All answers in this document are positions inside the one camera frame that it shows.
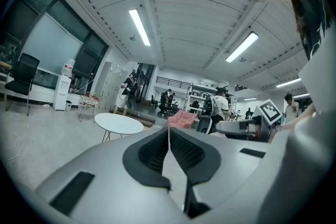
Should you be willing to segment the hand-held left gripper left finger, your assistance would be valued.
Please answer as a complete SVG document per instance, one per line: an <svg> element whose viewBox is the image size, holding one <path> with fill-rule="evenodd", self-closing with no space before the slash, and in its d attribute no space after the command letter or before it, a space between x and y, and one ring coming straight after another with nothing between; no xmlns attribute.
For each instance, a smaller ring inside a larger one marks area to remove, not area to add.
<svg viewBox="0 0 336 224"><path fill-rule="evenodd" d="M53 172L38 197L78 223L186 223L162 175L167 128L89 148Z"/></svg>

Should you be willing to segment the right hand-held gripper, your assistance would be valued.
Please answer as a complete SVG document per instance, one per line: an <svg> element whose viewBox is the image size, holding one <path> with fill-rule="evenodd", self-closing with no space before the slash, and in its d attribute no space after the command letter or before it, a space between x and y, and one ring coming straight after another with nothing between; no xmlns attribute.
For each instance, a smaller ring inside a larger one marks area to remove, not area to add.
<svg viewBox="0 0 336 224"><path fill-rule="evenodd" d="M270 100L257 105L253 116L244 121L220 121L216 124L216 132L237 135L240 140L271 143L276 134L276 122L282 113Z"/></svg>

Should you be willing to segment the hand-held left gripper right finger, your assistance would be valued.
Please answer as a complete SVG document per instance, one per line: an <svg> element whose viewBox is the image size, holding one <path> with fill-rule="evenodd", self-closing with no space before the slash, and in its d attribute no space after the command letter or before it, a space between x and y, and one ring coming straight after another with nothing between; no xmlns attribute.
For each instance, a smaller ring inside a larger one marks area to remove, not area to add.
<svg viewBox="0 0 336 224"><path fill-rule="evenodd" d="M170 223L259 223L264 194L249 182L268 144L170 129L170 149L186 176L184 211Z"/></svg>

